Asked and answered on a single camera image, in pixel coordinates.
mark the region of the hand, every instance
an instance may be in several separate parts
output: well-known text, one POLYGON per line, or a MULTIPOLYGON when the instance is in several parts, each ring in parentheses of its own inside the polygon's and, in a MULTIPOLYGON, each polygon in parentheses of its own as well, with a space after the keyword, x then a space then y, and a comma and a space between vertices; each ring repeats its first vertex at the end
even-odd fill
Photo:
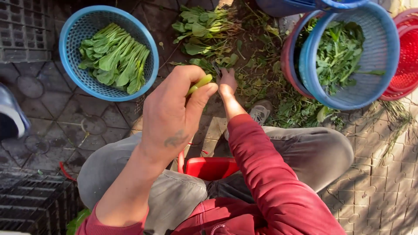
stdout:
POLYGON ((219 86, 219 94, 221 96, 234 95, 237 90, 237 81, 235 80, 235 70, 221 69, 222 78, 217 77, 216 83, 219 86))
POLYGON ((145 158, 165 168, 196 133, 203 108, 218 89, 215 83, 208 83, 193 92, 186 104, 191 83, 203 76, 199 66, 177 66, 145 99, 138 146, 145 158))

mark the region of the maroon hoodie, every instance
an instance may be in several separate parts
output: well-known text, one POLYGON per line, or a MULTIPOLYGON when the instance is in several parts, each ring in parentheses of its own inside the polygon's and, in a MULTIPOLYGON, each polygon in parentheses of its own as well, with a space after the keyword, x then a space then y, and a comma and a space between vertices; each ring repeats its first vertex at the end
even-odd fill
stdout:
MULTIPOLYGON (((201 202, 171 235, 345 235, 318 195, 300 182, 248 114, 228 123, 229 147, 256 204, 216 198, 201 202)), ((146 216, 129 227, 101 224, 95 209, 78 235, 139 235, 146 216)))

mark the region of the black plastic crate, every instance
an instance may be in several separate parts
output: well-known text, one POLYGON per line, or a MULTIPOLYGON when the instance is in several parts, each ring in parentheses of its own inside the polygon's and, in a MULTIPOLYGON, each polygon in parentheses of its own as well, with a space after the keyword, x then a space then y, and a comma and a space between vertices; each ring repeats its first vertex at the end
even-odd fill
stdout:
POLYGON ((51 0, 0 0, 0 63, 51 59, 51 0))
POLYGON ((82 209, 74 181, 0 172, 0 230, 64 235, 68 222, 82 209))

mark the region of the tattoo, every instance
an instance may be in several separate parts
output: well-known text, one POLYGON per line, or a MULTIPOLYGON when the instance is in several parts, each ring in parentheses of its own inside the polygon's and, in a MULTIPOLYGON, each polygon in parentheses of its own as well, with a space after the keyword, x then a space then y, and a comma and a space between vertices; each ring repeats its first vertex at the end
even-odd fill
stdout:
POLYGON ((187 138, 189 138, 189 135, 184 135, 183 133, 183 129, 177 131, 174 136, 168 137, 165 141, 164 141, 164 146, 168 147, 169 145, 173 146, 173 147, 178 147, 180 144, 182 144, 184 141, 187 140, 187 138))

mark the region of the sneaker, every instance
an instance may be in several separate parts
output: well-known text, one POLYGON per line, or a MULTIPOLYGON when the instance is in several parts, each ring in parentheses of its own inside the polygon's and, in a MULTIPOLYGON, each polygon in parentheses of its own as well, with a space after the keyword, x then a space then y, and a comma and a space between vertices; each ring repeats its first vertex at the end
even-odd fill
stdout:
POLYGON ((0 83, 0 140, 20 138, 29 132, 30 126, 13 94, 0 83))
MULTIPOLYGON (((248 111, 251 118, 257 122, 260 126, 262 126, 267 118, 270 116, 271 111, 273 110, 273 105, 268 100, 259 100, 255 102, 250 110, 248 111)), ((228 141, 229 139, 229 131, 228 129, 224 132, 224 137, 228 141)))

